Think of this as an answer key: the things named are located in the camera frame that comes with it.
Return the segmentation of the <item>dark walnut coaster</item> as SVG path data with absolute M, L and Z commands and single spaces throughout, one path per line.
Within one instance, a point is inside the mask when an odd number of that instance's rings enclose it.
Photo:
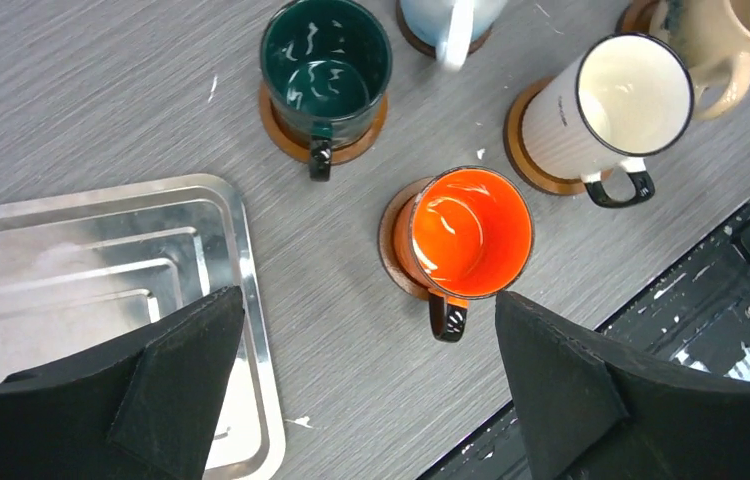
M 429 45 L 425 42 L 423 42 L 420 38 L 418 38 L 409 28 L 405 16 L 401 7 L 401 4 L 399 1 L 395 2 L 395 13 L 396 13 L 396 22 L 398 25 L 398 28 L 404 37 L 404 39 L 418 52 L 421 54 L 434 58 L 435 57 L 435 48 L 432 45 Z M 487 39 L 490 37 L 493 30 L 493 26 L 490 26 L 486 31 L 484 31 L 480 36 L 473 39 L 472 42 L 469 45 L 468 54 L 472 55 L 475 51 L 480 49 L 487 41 Z

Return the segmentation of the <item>dark green mug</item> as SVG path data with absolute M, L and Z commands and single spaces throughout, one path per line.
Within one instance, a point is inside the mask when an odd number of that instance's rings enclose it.
M 311 180 L 328 181 L 333 151 L 365 134 L 387 94 L 388 35 L 355 1 L 290 1 L 269 20 L 259 52 L 278 120 L 309 149 Z

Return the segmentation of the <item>beige mug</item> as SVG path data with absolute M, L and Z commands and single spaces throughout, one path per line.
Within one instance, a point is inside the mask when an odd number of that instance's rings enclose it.
M 649 34 L 682 59 L 694 86 L 695 118 L 734 109 L 750 89 L 750 1 L 660 1 Z

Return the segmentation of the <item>orange glass mug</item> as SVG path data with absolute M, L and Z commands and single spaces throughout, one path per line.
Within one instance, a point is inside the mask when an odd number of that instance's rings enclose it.
M 509 288 L 534 243 L 527 203 L 512 181 L 480 166 L 417 180 L 387 205 L 378 248 L 387 274 L 428 304 L 432 335 L 455 343 L 471 301 Z

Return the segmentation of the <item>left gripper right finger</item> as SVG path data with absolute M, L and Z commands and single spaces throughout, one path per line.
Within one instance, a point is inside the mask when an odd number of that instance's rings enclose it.
M 514 292 L 495 327 L 536 479 L 750 479 L 750 382 L 609 339 Z

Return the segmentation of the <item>white mug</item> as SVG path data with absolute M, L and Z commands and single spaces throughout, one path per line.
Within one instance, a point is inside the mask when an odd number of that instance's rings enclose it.
M 411 31 L 435 48 L 447 71 L 464 65 L 469 45 L 499 18 L 507 0 L 400 0 Z

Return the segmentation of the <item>metal tray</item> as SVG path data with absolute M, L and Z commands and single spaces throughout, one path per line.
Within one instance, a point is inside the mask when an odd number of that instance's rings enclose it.
M 209 479 L 268 479 L 286 447 L 242 195 L 190 174 L 0 205 L 0 381 L 236 285 L 245 324 Z

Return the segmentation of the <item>grey speckled mug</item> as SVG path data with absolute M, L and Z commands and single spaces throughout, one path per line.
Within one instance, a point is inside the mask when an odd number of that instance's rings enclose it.
M 690 75 L 668 45 L 618 33 L 542 87 L 518 132 L 542 173 L 578 180 L 597 206 L 622 209 L 654 196 L 645 160 L 682 137 L 694 106 Z

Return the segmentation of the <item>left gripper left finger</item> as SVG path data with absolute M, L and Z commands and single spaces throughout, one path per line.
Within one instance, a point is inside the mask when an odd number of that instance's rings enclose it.
M 239 287 L 0 382 L 0 479 L 199 479 L 245 323 Z

